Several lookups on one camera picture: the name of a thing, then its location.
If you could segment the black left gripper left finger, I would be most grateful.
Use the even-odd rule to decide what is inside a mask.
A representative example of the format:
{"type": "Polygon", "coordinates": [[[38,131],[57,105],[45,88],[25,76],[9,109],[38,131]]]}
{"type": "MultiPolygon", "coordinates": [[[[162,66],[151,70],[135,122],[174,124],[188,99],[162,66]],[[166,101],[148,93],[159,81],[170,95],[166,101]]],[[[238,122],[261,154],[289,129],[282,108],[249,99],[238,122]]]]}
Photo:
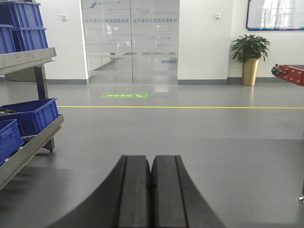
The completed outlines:
{"type": "Polygon", "coordinates": [[[149,164],[145,156],[123,155],[106,179],[52,228],[147,228],[149,164]]]}

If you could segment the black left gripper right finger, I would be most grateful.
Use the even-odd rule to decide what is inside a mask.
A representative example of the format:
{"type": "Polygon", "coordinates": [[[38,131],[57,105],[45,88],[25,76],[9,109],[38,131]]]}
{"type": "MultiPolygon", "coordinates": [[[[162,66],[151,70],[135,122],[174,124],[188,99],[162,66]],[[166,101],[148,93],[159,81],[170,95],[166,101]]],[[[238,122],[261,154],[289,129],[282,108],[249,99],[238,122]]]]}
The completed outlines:
{"type": "Polygon", "coordinates": [[[153,228],[225,227],[195,186],[181,156],[156,156],[152,180],[153,228]]]}

